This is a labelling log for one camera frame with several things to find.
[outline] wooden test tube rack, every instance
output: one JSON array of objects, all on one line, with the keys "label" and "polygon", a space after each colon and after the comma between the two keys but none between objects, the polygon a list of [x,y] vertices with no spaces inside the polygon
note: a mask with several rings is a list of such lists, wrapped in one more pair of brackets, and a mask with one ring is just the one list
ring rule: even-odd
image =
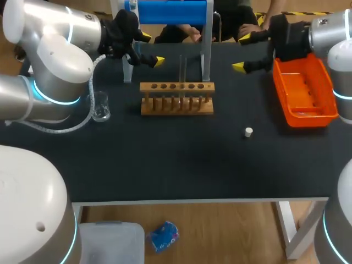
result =
[{"label": "wooden test tube rack", "polygon": [[214,114],[213,82],[141,82],[140,92],[143,94],[142,115]]}]

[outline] orange plastic bin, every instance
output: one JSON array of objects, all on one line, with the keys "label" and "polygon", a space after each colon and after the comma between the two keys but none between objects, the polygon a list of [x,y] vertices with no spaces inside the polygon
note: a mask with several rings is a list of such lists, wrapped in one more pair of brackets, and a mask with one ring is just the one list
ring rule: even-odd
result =
[{"label": "orange plastic bin", "polygon": [[338,116],[331,79],[314,54],[290,62],[275,59],[273,78],[291,127],[326,127]]}]

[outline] blue cylinder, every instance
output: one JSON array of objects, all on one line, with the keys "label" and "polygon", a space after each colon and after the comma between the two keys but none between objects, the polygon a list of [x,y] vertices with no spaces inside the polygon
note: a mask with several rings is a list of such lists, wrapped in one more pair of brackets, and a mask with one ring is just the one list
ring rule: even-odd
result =
[{"label": "blue cylinder", "polygon": [[[129,1],[125,9],[130,10]],[[138,1],[139,23],[143,25],[205,25],[206,0]]]}]

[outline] blue plastic bag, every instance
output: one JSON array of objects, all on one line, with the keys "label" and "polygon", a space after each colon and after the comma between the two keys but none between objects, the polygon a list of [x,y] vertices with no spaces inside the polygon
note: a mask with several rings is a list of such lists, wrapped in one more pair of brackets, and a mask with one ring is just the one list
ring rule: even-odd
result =
[{"label": "blue plastic bag", "polygon": [[161,251],[170,247],[180,237],[176,225],[171,222],[165,222],[154,232],[150,232],[147,239],[153,245],[155,252]]}]

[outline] wooden floor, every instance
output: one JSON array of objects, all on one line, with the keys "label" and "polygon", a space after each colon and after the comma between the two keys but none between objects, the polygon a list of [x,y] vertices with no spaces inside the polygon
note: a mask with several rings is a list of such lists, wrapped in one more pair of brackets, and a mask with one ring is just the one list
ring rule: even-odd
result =
[{"label": "wooden floor", "polygon": [[[302,212],[307,203],[295,203]],[[285,259],[273,203],[196,203],[188,205],[97,206],[85,210],[84,222],[140,224],[146,233],[164,221],[179,228],[180,239],[161,254],[146,244],[146,264],[311,264],[310,249],[300,260]]]},{"label": "wooden floor", "polygon": [[[110,13],[109,0],[53,0],[72,8]],[[255,11],[265,12],[269,0],[252,1]],[[335,12],[348,8],[346,0],[287,0],[286,11]],[[311,20],[311,16],[291,16],[290,21]],[[161,26],[144,30],[157,36]],[[16,75],[21,66],[13,58],[13,45],[0,34],[0,73]],[[296,223],[309,202],[293,202]],[[285,259],[277,212],[271,203],[206,203],[190,205],[135,205],[87,207],[83,221],[135,222],[150,232],[164,221],[179,228],[180,239],[156,255],[146,245],[146,264],[311,264],[312,248],[298,261]]]}]

